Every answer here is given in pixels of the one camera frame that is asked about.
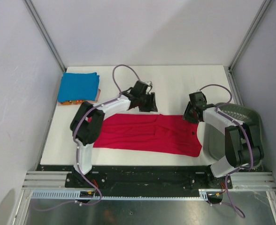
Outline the red t shirt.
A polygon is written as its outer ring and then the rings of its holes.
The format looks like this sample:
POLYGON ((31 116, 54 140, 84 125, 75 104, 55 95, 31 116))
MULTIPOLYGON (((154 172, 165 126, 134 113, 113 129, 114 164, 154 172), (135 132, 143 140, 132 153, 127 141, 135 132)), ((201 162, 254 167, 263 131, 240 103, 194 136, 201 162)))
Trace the red t shirt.
POLYGON ((198 126, 181 115, 115 114, 103 123, 95 148, 142 150, 198 157, 198 126))

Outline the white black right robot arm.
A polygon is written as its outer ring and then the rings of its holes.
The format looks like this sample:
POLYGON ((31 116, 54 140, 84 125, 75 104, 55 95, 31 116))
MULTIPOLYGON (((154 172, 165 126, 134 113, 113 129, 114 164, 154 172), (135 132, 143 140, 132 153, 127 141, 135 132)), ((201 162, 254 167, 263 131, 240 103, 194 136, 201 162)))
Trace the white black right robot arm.
POLYGON ((252 169, 263 160, 261 119, 255 111, 232 103, 209 104, 201 91, 189 98, 183 119, 193 124, 209 124, 224 136, 224 156, 204 176, 209 188, 217 187, 221 177, 240 169, 252 169))

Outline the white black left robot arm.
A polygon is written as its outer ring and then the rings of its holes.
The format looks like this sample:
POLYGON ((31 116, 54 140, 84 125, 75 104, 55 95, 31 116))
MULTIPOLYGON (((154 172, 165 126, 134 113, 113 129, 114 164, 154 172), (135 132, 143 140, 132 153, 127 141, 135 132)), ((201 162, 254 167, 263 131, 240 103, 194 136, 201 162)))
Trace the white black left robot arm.
POLYGON ((92 169, 92 149, 100 136, 104 120, 120 113, 138 108, 140 112, 158 112, 155 93, 151 82, 136 81, 133 87, 118 96, 101 103, 83 102, 70 124, 73 141, 77 145, 75 182, 81 187, 90 185, 92 169))

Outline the dark green plastic tray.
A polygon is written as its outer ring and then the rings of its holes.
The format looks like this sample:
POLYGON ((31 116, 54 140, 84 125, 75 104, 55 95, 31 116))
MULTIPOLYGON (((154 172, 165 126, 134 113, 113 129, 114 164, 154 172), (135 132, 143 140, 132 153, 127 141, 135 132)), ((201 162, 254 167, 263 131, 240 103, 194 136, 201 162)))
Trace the dark green plastic tray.
POLYGON ((223 105, 204 111, 204 122, 224 135, 224 153, 229 165, 257 165, 264 158, 260 115, 247 107, 223 105))

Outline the folded blue t shirt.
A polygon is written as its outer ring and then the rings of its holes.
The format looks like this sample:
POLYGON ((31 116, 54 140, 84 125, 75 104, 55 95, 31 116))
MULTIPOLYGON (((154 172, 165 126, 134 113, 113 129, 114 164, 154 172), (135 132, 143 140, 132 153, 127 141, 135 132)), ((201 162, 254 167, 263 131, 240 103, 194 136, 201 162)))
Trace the folded blue t shirt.
POLYGON ((100 76, 94 73, 64 73, 58 93, 58 102, 75 100, 94 101, 98 94, 100 76))

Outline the folded orange patterned t shirt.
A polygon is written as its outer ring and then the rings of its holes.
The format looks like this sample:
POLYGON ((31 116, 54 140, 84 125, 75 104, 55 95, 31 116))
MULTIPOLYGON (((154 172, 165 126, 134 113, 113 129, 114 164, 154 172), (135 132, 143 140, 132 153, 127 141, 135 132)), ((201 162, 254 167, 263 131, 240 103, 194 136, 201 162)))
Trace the folded orange patterned t shirt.
POLYGON ((70 101, 65 101, 65 102, 59 102, 58 105, 80 105, 83 102, 88 102, 88 103, 94 104, 94 103, 98 102, 100 93, 101 93, 101 90, 98 89, 97 96, 94 101, 92 101, 92 100, 70 100, 70 101))

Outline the aluminium profile crossbar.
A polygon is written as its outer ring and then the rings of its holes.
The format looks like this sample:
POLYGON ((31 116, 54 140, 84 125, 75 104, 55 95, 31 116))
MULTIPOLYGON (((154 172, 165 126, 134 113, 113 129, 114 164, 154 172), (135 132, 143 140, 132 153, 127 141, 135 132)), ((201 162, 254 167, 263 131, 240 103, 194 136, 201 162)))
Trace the aluminium profile crossbar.
POLYGON ((237 172, 230 178, 235 191, 276 190, 276 182, 272 172, 237 172))

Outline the right aluminium frame post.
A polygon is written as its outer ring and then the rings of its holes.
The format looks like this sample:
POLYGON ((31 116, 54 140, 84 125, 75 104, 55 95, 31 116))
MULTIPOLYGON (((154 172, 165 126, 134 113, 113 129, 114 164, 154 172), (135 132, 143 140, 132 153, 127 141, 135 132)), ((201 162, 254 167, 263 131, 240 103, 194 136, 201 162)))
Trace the right aluminium frame post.
POLYGON ((230 73, 234 70, 235 66, 237 65, 238 61, 242 57, 244 51, 250 44, 252 38, 254 37, 257 29, 259 28, 260 24, 263 22, 264 17, 266 16, 267 12, 269 11, 271 5, 274 3, 274 0, 264 0, 257 11, 251 25, 249 26, 241 44, 239 45, 233 59, 231 60, 228 70, 230 73))

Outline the aluminium frame post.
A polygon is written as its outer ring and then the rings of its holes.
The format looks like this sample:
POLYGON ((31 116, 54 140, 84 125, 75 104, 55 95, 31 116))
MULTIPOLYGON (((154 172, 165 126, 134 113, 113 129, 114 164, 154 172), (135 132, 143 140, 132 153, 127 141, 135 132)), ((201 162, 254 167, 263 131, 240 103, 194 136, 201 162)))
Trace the aluminium frame post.
POLYGON ((36 7, 33 4, 33 1, 31 0, 22 0, 24 3, 26 9, 28 10, 32 20, 34 21, 38 31, 40 32, 44 42, 46 43, 48 49, 50 50, 53 58, 55 59, 56 63, 58 64, 59 68, 62 72, 65 72, 67 70, 66 66, 64 65, 59 52, 57 48, 55 47, 55 44, 49 35, 49 32, 46 29, 46 26, 44 25, 41 16, 39 15, 36 7))
POLYGON ((251 25, 249 26, 241 44, 239 45, 233 59, 231 60, 228 70, 230 73, 234 70, 235 66, 237 65, 238 61, 242 57, 244 51, 250 44, 252 38, 254 37, 257 29, 259 28, 260 24, 263 22, 264 17, 266 16, 267 12, 269 11, 271 5, 274 3, 274 0, 264 0, 257 11, 251 25))

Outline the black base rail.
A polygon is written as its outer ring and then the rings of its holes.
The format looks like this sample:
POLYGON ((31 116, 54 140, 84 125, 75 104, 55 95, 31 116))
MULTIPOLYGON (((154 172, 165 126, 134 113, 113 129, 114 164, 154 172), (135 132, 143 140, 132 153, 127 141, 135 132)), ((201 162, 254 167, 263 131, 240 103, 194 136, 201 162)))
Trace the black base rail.
POLYGON ((216 178, 209 166, 113 166, 94 165, 82 177, 72 170, 66 177, 67 188, 91 188, 102 194, 146 196, 192 196, 197 190, 232 189, 231 178, 216 178))

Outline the left aluminium frame post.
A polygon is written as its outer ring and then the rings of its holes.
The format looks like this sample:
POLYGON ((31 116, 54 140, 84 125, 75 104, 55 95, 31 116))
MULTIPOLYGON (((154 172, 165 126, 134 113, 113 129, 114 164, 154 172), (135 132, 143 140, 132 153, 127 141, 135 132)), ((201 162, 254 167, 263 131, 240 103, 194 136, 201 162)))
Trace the left aluminium frame post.
POLYGON ((44 25, 41 16, 39 15, 36 7, 33 4, 33 1, 31 0, 22 0, 24 3, 26 9, 28 10, 32 20, 34 21, 38 31, 40 32, 44 42, 46 43, 48 49, 50 50, 53 58, 55 59, 56 63, 58 64, 59 68, 62 72, 65 72, 67 70, 66 66, 64 65, 59 52, 57 48, 55 47, 55 44, 49 35, 49 32, 46 29, 46 26, 44 25))

